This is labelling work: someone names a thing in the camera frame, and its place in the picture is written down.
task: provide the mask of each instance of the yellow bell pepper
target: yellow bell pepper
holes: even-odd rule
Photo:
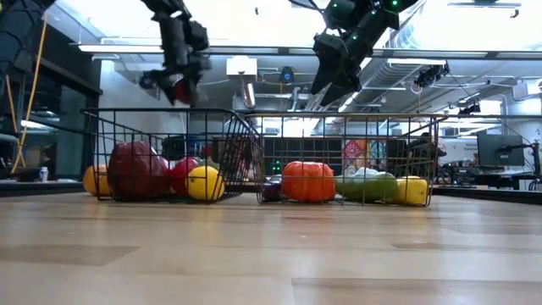
[[[401,204],[424,204],[428,195],[428,183],[417,176],[397,179],[397,193],[394,202]]]

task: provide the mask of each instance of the colorful poster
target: colorful poster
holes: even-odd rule
[[[371,141],[369,145],[369,167],[376,170],[386,168],[386,142]]]
[[[347,140],[343,149],[343,175],[354,175],[358,169],[365,167],[368,159],[367,141]]]

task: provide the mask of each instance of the bottle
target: bottle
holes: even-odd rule
[[[47,166],[44,166],[40,169],[40,180],[41,182],[47,182],[47,178],[49,176],[49,169]]]

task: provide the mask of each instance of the green fruit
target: green fruit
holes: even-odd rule
[[[392,198],[397,192],[397,179],[390,173],[379,172],[376,175],[335,177],[337,193],[348,200],[375,202]]]
[[[205,159],[205,158],[198,158],[197,159],[198,161],[198,165],[199,166],[210,166],[216,170],[220,170],[220,165],[216,164],[210,157]]]

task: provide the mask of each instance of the yellow fruit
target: yellow fruit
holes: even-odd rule
[[[407,178],[397,179],[397,193],[394,201],[402,204],[424,204],[427,199],[427,181],[417,176]]]
[[[97,172],[94,170],[94,166],[90,166],[86,169],[85,175],[83,176],[83,187],[85,188],[85,191],[93,196],[111,196],[108,184],[108,169],[105,165],[99,165],[97,168]]]
[[[188,174],[186,184],[190,196],[197,200],[217,200],[224,194],[224,181],[211,166],[193,169]]]

